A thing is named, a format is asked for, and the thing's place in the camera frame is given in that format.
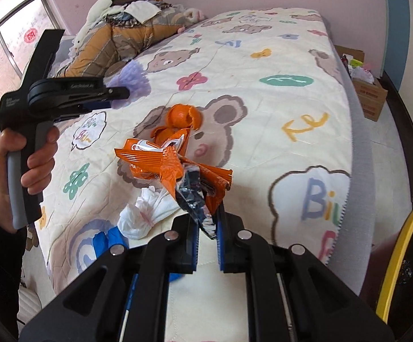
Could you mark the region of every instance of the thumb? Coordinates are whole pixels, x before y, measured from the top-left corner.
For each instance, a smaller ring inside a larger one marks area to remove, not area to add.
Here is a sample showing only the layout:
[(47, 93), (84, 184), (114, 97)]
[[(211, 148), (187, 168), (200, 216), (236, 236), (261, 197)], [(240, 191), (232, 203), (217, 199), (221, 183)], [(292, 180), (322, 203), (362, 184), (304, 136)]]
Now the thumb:
[(26, 138), (11, 129), (5, 129), (0, 134), (0, 191), (2, 193), (8, 193), (7, 153), (22, 150), (25, 145)]

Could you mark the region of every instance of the white plush toy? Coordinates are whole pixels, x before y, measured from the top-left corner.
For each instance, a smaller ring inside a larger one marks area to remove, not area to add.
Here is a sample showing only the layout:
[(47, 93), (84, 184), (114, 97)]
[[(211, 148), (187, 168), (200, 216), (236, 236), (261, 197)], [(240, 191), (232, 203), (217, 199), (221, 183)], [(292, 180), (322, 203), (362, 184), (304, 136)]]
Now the white plush toy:
[(107, 10), (112, 3), (112, 0), (97, 0), (88, 12), (86, 17), (86, 23), (80, 29), (77, 36), (75, 37), (73, 48), (77, 50), (85, 39), (91, 26), (101, 17), (102, 13)]
[(194, 9), (193, 7), (190, 9), (186, 9), (183, 12), (183, 15), (193, 25), (197, 24), (198, 22), (201, 22), (202, 20), (205, 20), (205, 15), (203, 15), (203, 12), (199, 9)]

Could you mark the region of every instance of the human hand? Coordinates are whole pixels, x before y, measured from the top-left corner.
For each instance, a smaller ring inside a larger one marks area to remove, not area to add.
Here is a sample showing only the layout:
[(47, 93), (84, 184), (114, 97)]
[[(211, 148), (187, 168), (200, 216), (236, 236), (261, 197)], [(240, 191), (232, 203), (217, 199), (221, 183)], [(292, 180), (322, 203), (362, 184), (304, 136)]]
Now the human hand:
[[(46, 144), (28, 158), (30, 170), (21, 177), (21, 185), (28, 189), (30, 195), (43, 191), (52, 179), (51, 172), (55, 166), (53, 156), (58, 150), (58, 138), (59, 130), (53, 127), (46, 135)], [(7, 153), (22, 150), (25, 145), (26, 138), (11, 129), (5, 129), (0, 134), (0, 226), (9, 233), (15, 233), (16, 229), (12, 224), (7, 182)]]

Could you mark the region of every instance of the bed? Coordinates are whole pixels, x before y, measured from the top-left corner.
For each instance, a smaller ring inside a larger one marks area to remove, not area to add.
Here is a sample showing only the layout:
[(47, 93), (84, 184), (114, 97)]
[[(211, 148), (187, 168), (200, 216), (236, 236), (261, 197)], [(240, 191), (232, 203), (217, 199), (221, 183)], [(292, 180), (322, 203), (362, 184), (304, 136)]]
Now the bed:
[[(304, 244), (359, 293), (374, 228), (370, 139), (320, 14), (295, 8), (222, 13), (134, 61), (148, 79), (146, 94), (62, 126), (36, 223), (55, 292), (94, 261), (94, 235), (116, 226), (124, 206), (148, 186), (114, 148), (127, 138), (150, 139), (169, 107), (182, 103), (203, 116), (187, 157), (233, 170), (226, 210), (270, 243)], [(182, 213), (129, 246), (168, 230)], [(220, 273), (216, 243), (201, 235), (197, 272), (169, 289), (166, 341), (247, 338), (244, 276)]]

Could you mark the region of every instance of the blue wall stripe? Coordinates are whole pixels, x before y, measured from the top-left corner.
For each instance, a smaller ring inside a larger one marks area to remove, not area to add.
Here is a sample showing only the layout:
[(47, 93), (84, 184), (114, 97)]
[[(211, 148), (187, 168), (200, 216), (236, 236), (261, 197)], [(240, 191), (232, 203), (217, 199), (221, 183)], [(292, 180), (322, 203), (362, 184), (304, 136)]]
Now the blue wall stripe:
[(399, 90), (408, 58), (411, 18), (409, 0), (387, 0), (388, 32), (384, 70)]

